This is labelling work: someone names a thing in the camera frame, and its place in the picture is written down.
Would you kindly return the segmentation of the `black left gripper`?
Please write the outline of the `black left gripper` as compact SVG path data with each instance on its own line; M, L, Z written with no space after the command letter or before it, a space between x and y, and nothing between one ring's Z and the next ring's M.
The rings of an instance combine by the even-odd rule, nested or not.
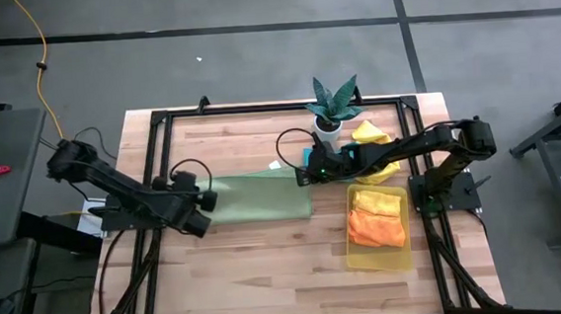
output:
M170 177L161 176L152 180L151 187L154 191L167 191L183 196L193 196L195 203L203 211L214 211L218 194L211 187L201 190L197 185L197 176L191 172L176 171Z

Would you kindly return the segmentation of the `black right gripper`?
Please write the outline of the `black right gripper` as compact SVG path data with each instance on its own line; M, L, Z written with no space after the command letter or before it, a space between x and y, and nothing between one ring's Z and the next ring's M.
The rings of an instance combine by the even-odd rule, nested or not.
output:
M340 151L335 151L330 142L323 141L316 133L311 135L313 145L307 165L295 169L299 187L344 181L353 178L360 171L355 145L345 145Z

